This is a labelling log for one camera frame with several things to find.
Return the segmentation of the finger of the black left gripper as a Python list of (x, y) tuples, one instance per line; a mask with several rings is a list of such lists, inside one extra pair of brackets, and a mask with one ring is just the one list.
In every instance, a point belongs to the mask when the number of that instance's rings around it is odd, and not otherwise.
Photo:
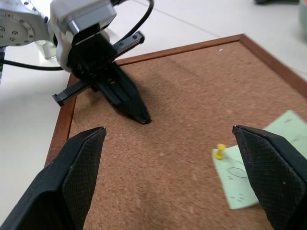
[(106, 97), (117, 113), (138, 123), (142, 122), (142, 118), (131, 110), (131, 99), (115, 83), (111, 84), (106, 80), (100, 79), (94, 83), (94, 87)]
[(131, 99), (131, 110), (133, 110), (134, 114), (139, 115), (142, 118), (141, 124), (150, 123), (150, 114), (134, 82), (116, 63), (111, 64), (107, 70), (107, 82), (110, 82), (111, 84), (115, 83), (124, 93), (128, 95), (128, 97)]

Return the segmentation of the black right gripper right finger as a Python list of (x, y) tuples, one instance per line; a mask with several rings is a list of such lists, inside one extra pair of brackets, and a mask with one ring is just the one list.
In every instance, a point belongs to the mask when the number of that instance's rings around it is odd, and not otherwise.
[(253, 127), (232, 130), (250, 185), (275, 230), (307, 228), (307, 160), (284, 137)]

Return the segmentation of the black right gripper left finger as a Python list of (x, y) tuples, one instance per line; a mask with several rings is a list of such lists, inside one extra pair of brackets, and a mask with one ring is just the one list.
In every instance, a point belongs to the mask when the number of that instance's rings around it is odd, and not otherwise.
[(66, 141), (32, 181), (2, 230), (82, 230), (91, 206), (106, 129), (96, 127)]

